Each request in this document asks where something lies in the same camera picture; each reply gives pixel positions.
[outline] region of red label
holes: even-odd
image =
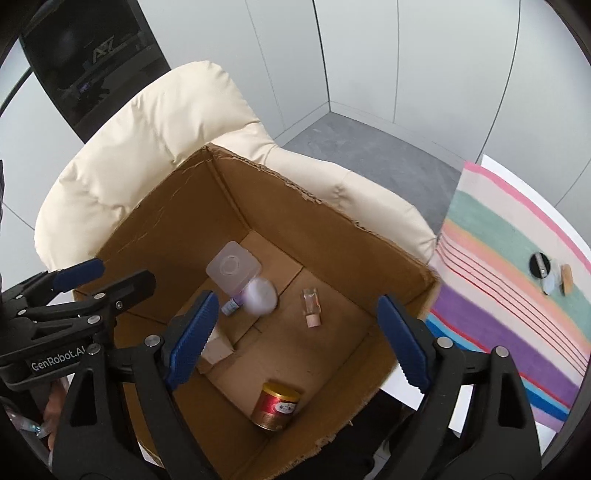
[[[266,394],[261,402],[261,411],[271,415],[291,415],[296,409],[296,406],[296,403],[283,401],[280,398]]]

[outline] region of striped blanket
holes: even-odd
[[[528,268],[536,251],[571,266],[571,295],[559,288],[544,295]],[[517,189],[466,163],[431,266],[442,279],[427,318],[431,331],[470,350],[506,346],[536,421],[559,431],[591,353],[587,257]]]

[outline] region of cream cushion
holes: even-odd
[[[133,97],[88,141],[49,191],[35,247],[49,270],[94,257],[141,200],[212,142],[261,163],[427,262],[436,237],[417,209],[336,164],[280,148],[228,74],[189,63]]]

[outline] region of gray carpet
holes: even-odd
[[[412,203],[439,233],[460,172],[392,135],[329,113],[284,146],[337,163]]]

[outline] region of cardboard box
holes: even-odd
[[[203,288],[226,297],[205,267],[230,240],[261,262],[280,293],[272,314],[220,314],[235,353],[195,371],[174,393],[189,428],[224,480],[273,478],[320,448],[366,404],[394,366],[375,321],[378,297],[393,292],[424,313],[437,279],[401,248],[360,228],[267,168],[208,145],[150,193],[100,250],[96,290],[148,268],[154,296],[119,317],[119,347],[158,333]],[[322,325],[309,329],[300,291],[317,287]],[[248,416],[262,383],[275,380],[303,399],[290,425],[270,434]],[[141,443],[154,453],[133,385],[125,386]]]

